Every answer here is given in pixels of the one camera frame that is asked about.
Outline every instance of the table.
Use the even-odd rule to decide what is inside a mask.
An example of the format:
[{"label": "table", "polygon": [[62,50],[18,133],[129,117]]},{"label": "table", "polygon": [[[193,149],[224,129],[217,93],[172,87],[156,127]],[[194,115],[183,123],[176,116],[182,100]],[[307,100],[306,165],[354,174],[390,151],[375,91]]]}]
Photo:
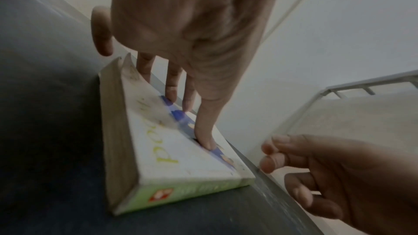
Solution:
[{"label": "table", "polygon": [[63,0],[0,0],[0,11],[0,234],[322,234],[241,154],[253,186],[113,217],[97,73],[126,51],[101,57]]}]

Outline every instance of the hand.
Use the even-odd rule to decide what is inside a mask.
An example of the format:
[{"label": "hand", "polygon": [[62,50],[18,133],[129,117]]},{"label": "hand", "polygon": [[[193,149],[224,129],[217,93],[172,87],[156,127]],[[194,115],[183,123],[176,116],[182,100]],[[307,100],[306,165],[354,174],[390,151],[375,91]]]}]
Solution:
[{"label": "hand", "polygon": [[149,81],[155,55],[169,60],[165,95],[175,102],[187,72],[183,110],[202,97],[195,135],[213,149],[212,128],[259,45],[274,0],[112,0],[91,16],[95,46],[113,53],[112,36],[138,51],[137,69]]},{"label": "hand", "polygon": [[308,135],[273,137],[261,148],[267,155],[260,162],[265,173],[284,166],[310,170],[285,176],[289,195],[309,213],[369,234],[418,231],[416,155]]}]

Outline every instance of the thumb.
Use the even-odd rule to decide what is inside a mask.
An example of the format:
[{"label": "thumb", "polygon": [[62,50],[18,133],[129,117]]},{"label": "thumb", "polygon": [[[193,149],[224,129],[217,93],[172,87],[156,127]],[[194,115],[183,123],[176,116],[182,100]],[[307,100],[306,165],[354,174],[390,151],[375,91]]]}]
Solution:
[{"label": "thumb", "polygon": [[97,51],[103,56],[113,54],[110,9],[96,6],[91,12],[91,34]]},{"label": "thumb", "polygon": [[388,159],[382,147],[344,138],[286,135],[273,136],[272,143],[280,152],[327,159],[355,169],[369,168]]},{"label": "thumb", "polygon": [[197,141],[208,150],[216,148],[216,142],[212,138],[212,129],[227,101],[202,98],[196,117],[195,136]]}]

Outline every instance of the blue illustration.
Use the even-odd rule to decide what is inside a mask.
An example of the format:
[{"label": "blue illustration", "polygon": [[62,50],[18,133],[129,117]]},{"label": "blue illustration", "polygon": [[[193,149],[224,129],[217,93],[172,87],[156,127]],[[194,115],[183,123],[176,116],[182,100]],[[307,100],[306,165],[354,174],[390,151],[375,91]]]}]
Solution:
[{"label": "blue illustration", "polygon": [[[174,119],[177,121],[177,125],[179,126],[179,129],[183,131],[187,136],[189,136],[190,139],[196,140],[195,136],[195,122],[183,111],[179,110],[170,100],[168,100],[166,97],[161,96],[162,100],[164,101],[165,105],[171,112]],[[223,164],[228,166],[229,168],[235,169],[234,162],[232,159],[227,157],[221,150],[221,147],[218,145],[216,149],[212,151],[207,151],[212,156],[216,157],[218,160],[220,160]]]}]

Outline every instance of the black table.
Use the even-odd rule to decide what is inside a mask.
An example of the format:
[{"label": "black table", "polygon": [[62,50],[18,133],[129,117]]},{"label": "black table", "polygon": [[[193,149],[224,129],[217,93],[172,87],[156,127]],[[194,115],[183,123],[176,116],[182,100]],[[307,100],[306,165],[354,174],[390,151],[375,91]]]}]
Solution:
[{"label": "black table", "polygon": [[251,187],[111,216],[97,72],[126,52],[63,0],[0,0],[0,29],[0,234],[322,234],[242,155]]}]

